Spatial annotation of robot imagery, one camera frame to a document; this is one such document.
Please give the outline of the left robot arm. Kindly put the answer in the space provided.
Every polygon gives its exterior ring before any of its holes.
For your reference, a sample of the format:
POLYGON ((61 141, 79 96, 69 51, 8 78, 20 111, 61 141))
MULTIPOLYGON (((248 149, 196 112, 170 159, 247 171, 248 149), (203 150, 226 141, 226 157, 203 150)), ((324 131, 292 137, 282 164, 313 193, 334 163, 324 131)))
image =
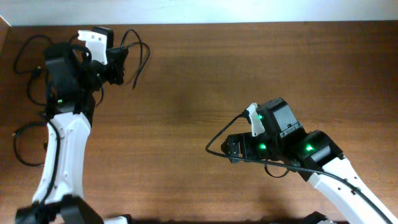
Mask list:
POLYGON ((19 208, 16 223, 132 223, 130 215, 102 218, 83 195, 85 147, 96 101, 93 93, 105 82, 123 83, 125 47, 104 48, 102 59, 87 46, 68 42, 44 52, 47 70, 45 120, 48 145, 40 184, 32 204, 19 208))

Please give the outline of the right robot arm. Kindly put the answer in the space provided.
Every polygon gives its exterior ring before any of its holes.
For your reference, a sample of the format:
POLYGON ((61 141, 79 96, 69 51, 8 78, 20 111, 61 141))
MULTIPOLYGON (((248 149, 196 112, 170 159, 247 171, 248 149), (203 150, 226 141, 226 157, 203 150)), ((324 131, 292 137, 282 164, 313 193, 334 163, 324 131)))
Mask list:
POLYGON ((322 131, 232 134, 221 150, 233 163, 253 162, 298 172, 349 223, 397 223, 397 217, 361 180, 340 147, 322 131))

